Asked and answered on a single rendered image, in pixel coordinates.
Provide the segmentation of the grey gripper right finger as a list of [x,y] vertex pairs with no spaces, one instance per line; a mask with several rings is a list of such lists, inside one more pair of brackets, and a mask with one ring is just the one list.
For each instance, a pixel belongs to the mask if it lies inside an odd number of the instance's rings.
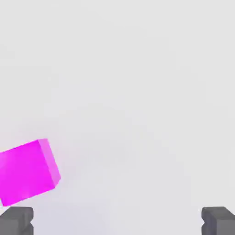
[[203,207],[201,235],[235,235],[235,215],[226,207]]

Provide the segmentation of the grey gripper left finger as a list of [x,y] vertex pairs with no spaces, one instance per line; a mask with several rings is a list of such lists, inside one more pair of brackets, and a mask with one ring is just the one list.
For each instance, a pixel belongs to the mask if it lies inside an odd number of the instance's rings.
[[9,207],[0,215],[0,235],[34,235],[32,207]]

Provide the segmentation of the small magenta cube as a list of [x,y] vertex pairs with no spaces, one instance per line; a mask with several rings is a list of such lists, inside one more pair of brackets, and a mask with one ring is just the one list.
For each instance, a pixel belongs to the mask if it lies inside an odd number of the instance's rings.
[[5,207],[54,189],[60,179],[47,138],[0,152],[0,201]]

